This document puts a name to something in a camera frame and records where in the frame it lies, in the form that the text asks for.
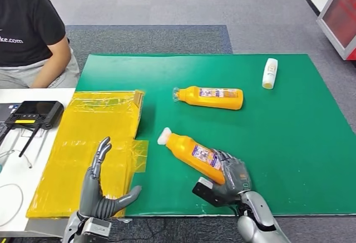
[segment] green mat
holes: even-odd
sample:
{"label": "green mat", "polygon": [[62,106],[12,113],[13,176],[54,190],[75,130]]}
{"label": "green mat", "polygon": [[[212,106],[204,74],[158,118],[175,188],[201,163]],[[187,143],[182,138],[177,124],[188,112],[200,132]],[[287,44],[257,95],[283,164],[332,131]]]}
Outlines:
{"label": "green mat", "polygon": [[[277,58],[273,90],[262,84]],[[189,106],[173,87],[241,88],[241,110]],[[142,185],[127,216],[231,214],[192,193],[201,176],[157,138],[164,128],[244,160],[274,214],[354,214],[356,137],[305,54],[90,55],[77,91],[146,91],[138,139],[149,140]]]}

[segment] person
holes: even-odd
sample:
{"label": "person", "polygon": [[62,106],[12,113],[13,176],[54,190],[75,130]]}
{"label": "person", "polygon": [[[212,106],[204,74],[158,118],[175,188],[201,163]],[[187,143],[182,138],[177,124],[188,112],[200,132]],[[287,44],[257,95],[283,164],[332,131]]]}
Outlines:
{"label": "person", "polygon": [[0,88],[75,87],[78,77],[50,0],[0,0]]}

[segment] plastic bottle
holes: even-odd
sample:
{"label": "plastic bottle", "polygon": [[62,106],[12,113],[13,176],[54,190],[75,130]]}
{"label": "plastic bottle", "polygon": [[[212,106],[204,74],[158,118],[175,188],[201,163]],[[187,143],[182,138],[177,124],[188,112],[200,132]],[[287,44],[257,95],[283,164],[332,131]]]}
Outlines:
{"label": "plastic bottle", "polygon": [[157,141],[159,145],[166,145],[172,153],[188,165],[190,165],[218,184],[225,183],[221,171],[220,161],[211,150],[201,146],[188,136],[172,133],[166,127]]}
{"label": "plastic bottle", "polygon": [[173,99],[191,105],[239,110],[242,107],[244,94],[240,89],[201,88],[198,86],[179,89],[176,87],[173,90]]}
{"label": "plastic bottle", "polygon": [[265,89],[273,89],[276,79],[278,69],[278,60],[275,58],[267,59],[263,76],[262,77],[262,86]]}

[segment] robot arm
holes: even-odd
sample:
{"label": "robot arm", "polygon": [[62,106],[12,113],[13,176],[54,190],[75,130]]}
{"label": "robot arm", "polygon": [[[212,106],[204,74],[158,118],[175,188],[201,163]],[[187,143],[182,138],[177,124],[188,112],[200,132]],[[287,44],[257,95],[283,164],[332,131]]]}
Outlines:
{"label": "robot arm", "polygon": [[213,151],[221,162],[225,184],[201,179],[193,193],[216,207],[235,206],[238,217],[237,228],[246,243],[290,243],[263,197],[251,191],[250,176],[243,161],[226,152]]}
{"label": "robot arm", "polygon": [[116,200],[107,199],[103,195],[100,175],[101,164],[107,152],[112,149],[110,138],[101,141],[92,164],[85,173],[81,192],[79,210],[72,213],[68,221],[63,243],[106,241],[112,224],[102,219],[112,217],[117,212],[133,203],[140,195],[140,186],[135,186],[128,194]]}

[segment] orange bottle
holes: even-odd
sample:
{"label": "orange bottle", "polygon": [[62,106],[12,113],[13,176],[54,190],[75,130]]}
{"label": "orange bottle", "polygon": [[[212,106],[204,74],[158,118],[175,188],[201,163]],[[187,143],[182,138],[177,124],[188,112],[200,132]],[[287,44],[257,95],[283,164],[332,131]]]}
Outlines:
{"label": "orange bottle", "polygon": [[173,99],[174,101],[184,101],[191,105],[239,110],[242,107],[244,93],[241,89],[230,88],[190,86],[179,89],[176,87],[173,90]]}
{"label": "orange bottle", "polygon": [[172,153],[188,165],[204,174],[218,184],[225,183],[221,171],[220,161],[211,150],[198,144],[188,136],[172,133],[166,127],[157,141],[159,145],[166,145]]}

